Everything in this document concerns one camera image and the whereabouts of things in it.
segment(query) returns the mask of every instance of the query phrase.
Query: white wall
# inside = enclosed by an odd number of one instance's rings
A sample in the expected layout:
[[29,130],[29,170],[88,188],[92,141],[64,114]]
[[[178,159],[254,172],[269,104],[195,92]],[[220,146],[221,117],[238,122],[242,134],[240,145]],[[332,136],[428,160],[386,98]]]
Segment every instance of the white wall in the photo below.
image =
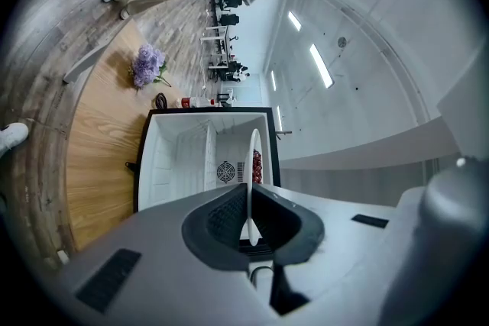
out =
[[488,64],[489,46],[485,44],[438,105],[460,151],[479,160],[489,158]]
[[[283,126],[293,131],[279,143],[282,162],[364,146],[439,118],[438,102],[487,37],[476,0],[287,0],[288,9],[303,29],[282,18],[266,69],[279,85],[271,104],[280,105]],[[310,56],[312,43],[335,80],[329,90]],[[453,143],[445,152],[454,152]]]
[[232,14],[240,18],[239,24],[230,30],[231,37],[239,36],[239,40],[232,41],[233,54],[253,73],[259,73],[263,69],[281,2],[282,0],[257,0],[249,7],[242,5],[232,8]]
[[327,199],[395,207],[408,189],[425,186],[458,154],[426,162],[362,170],[281,169],[282,187]]
[[[296,142],[294,138],[295,135],[291,134],[278,141],[279,152],[287,144]],[[316,141],[318,150],[321,143],[322,139]],[[280,167],[310,170],[371,169],[435,159],[459,151],[443,118],[438,117],[419,127],[371,143],[330,153],[281,160]]]
[[270,91],[274,88],[264,73],[260,74],[260,89],[261,89],[261,105],[265,108],[271,107]]

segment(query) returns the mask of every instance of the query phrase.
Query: wooden floor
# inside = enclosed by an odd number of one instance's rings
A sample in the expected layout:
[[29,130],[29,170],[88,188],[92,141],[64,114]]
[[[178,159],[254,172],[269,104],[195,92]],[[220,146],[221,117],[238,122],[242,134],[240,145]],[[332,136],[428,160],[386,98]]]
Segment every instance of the wooden floor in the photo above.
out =
[[[187,95],[217,92],[201,70],[212,51],[201,45],[209,0],[173,0],[134,17],[146,40],[167,54],[169,71]],[[111,37],[120,7],[100,0],[20,0],[2,42],[3,124],[24,122],[28,140],[0,161],[0,186],[26,251],[56,269],[58,250],[75,250],[66,208],[66,149],[74,108],[86,81],[64,73]]]

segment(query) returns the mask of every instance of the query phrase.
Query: cable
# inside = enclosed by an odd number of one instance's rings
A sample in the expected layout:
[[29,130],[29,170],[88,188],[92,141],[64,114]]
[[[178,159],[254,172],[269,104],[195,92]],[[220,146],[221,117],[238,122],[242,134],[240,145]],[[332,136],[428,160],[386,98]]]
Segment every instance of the cable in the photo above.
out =
[[253,272],[251,273],[251,276],[250,276],[250,281],[251,281],[251,284],[253,284],[253,286],[256,288],[256,281],[254,281],[256,275],[257,275],[257,272],[259,272],[260,270],[264,270],[264,269],[269,269],[272,271],[272,273],[274,272],[274,270],[272,268],[270,268],[269,266],[259,266],[258,268],[254,269]]
[[158,109],[160,110],[168,109],[167,97],[162,92],[160,92],[156,96],[155,101],[156,101],[156,107]]

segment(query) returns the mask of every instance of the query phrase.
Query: purple flowers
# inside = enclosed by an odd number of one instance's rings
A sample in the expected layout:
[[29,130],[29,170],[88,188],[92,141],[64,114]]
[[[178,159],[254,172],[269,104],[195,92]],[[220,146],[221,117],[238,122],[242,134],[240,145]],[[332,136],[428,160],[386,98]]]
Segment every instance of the purple flowers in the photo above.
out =
[[155,82],[155,79],[159,79],[164,69],[165,54],[149,44],[143,45],[132,62],[131,74],[134,76],[134,85],[142,89],[145,85]]

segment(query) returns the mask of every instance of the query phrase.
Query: bottle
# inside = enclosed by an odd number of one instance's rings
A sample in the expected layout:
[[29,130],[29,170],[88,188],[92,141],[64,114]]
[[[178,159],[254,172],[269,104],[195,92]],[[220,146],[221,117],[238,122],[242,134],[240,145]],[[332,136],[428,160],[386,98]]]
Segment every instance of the bottle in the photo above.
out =
[[178,108],[215,108],[217,107],[214,99],[206,97],[190,97],[177,99],[176,106]]

